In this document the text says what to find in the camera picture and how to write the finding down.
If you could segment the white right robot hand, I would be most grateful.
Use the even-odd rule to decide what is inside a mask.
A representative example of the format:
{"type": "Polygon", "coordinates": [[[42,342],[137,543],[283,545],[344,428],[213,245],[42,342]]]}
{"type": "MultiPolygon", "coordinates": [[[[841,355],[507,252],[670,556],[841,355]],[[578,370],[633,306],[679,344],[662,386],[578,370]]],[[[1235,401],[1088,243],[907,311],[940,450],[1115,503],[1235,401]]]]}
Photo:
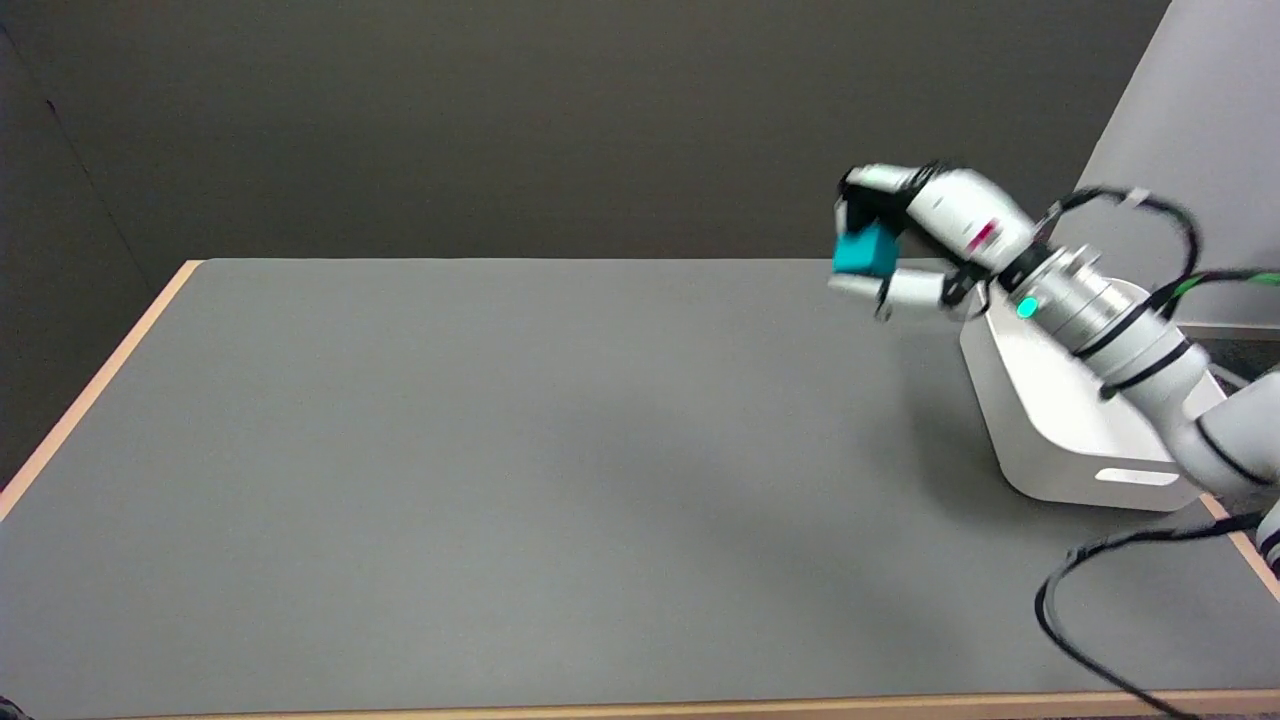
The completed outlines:
{"type": "Polygon", "coordinates": [[[1048,261],[1036,224],[997,184],[968,168],[869,164],[838,183],[828,287],[873,306],[966,322],[993,286],[1014,290],[1048,261]]]}

